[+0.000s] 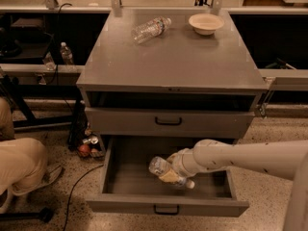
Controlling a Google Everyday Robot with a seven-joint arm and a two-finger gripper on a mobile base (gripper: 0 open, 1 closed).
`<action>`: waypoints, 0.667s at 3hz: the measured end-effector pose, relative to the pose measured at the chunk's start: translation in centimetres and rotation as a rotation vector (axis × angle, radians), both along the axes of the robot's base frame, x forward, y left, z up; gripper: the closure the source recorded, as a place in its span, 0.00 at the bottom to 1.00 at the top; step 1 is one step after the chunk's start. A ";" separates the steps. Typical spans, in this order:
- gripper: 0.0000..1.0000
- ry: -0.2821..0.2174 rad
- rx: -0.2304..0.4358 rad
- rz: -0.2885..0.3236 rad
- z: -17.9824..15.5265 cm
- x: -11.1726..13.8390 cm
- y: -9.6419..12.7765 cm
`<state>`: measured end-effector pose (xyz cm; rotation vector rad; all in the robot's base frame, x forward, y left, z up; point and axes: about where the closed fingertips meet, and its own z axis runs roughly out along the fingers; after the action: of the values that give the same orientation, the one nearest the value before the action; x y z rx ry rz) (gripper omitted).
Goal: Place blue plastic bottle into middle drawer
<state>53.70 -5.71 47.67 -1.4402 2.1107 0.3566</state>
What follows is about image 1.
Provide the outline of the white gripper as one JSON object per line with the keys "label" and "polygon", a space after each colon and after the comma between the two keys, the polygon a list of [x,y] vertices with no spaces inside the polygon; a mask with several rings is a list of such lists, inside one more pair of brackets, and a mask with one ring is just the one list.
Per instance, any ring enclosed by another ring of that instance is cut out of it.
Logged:
{"label": "white gripper", "polygon": [[[175,170],[183,177],[194,177],[200,172],[200,165],[194,158],[193,150],[189,148],[182,149],[177,153],[167,157],[169,163],[173,163]],[[179,175],[171,168],[159,176],[159,179],[166,183],[177,183]]]}

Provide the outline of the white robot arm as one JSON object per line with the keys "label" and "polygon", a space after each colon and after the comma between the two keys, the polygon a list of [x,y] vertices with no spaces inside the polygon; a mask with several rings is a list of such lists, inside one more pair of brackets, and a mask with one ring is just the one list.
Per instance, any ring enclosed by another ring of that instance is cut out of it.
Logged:
{"label": "white robot arm", "polygon": [[176,184],[197,173],[240,167],[293,182],[283,231],[308,231],[308,141],[226,144],[199,141],[167,158],[160,179]]}

